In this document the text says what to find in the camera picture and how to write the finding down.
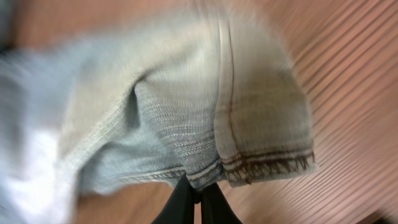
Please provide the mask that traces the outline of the light blue denim shorts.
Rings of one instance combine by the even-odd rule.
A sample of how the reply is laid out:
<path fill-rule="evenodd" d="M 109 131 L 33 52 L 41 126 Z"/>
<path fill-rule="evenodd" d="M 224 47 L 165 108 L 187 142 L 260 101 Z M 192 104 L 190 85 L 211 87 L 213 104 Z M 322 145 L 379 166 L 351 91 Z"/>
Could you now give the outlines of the light blue denim shorts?
<path fill-rule="evenodd" d="M 236 187 L 315 167 L 305 95 L 262 24 L 183 13 L 1 52 L 2 223 L 69 223 L 78 194 L 139 182 Z"/>

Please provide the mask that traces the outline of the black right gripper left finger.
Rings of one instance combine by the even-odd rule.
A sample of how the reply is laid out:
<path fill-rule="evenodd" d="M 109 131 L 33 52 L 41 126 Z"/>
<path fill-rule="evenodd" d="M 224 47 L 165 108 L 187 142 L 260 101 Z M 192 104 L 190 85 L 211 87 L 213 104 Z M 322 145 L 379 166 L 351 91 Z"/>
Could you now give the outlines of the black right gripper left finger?
<path fill-rule="evenodd" d="M 194 212 L 193 188 L 184 174 L 152 224 L 194 224 Z"/>

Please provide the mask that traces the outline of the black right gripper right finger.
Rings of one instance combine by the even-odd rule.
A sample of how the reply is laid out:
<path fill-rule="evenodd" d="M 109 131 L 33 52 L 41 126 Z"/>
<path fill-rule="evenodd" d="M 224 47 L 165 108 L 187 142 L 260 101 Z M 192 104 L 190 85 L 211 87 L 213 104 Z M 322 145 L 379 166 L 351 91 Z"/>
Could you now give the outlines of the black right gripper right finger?
<path fill-rule="evenodd" d="M 203 189 L 200 204 L 202 224 L 242 224 L 217 183 Z"/>

